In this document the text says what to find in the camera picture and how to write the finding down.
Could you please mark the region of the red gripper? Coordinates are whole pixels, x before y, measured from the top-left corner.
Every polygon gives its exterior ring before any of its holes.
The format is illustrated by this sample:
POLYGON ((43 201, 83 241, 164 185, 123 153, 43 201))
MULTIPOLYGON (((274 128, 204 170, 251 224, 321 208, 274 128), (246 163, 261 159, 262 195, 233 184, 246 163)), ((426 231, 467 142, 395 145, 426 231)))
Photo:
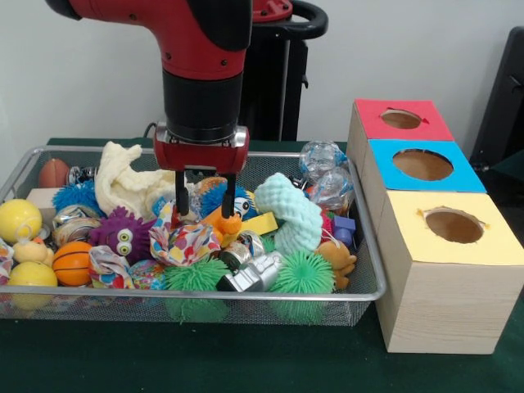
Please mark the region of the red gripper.
MULTIPOLYGON (((180 220, 189 214, 189 192, 184 171, 187 169, 213 169, 217 173, 240 173, 247 158, 248 146, 223 147, 188 143, 155 143, 154 152, 162 169, 175 172, 175 202, 180 220)), ((226 174, 227 187, 223 198, 223 217, 234 215, 236 192, 235 174, 226 174)))

